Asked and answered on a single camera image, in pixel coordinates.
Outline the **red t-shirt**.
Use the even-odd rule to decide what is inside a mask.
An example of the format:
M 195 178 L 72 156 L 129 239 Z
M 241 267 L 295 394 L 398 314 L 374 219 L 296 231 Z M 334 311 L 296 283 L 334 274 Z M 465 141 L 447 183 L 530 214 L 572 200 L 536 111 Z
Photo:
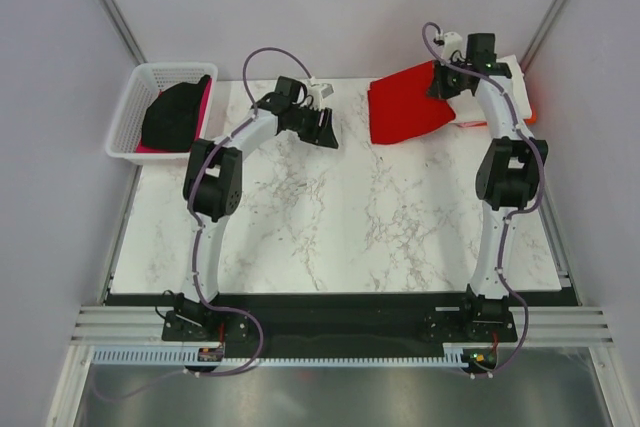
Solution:
M 446 101 L 427 96 L 433 80 L 434 62 L 428 61 L 370 83 L 367 100 L 373 144 L 404 142 L 455 120 Z

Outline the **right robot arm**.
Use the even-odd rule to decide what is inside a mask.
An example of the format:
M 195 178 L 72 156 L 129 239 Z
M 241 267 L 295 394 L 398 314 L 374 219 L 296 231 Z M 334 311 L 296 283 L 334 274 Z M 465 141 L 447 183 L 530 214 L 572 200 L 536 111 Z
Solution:
M 538 209 L 544 194 L 548 144 L 535 139 L 519 112 L 510 66 L 498 60 L 492 33 L 462 38 L 437 28 L 424 40 L 434 56 L 427 95 L 451 102 L 468 93 L 484 114 L 491 142 L 475 179 L 482 203 L 482 231 L 475 270 L 462 305 L 444 315 L 445 324 L 465 339 L 514 341 L 509 300 L 514 236 L 521 216 Z

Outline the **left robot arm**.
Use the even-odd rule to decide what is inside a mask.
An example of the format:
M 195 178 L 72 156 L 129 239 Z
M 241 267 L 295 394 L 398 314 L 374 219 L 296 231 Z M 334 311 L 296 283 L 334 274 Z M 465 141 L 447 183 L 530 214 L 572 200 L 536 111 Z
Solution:
M 224 233 L 242 197 L 243 162 L 283 131 L 317 147 L 336 149 L 333 112 L 324 105 L 334 93 L 326 82 L 279 77 L 273 91 L 257 100 L 240 125 L 212 141 L 198 139 L 189 155 L 183 184 L 187 209 L 196 222 L 190 267 L 182 291 L 171 296 L 164 341 L 222 340 L 219 329 L 233 311 L 214 306 L 220 293 L 219 262 Z

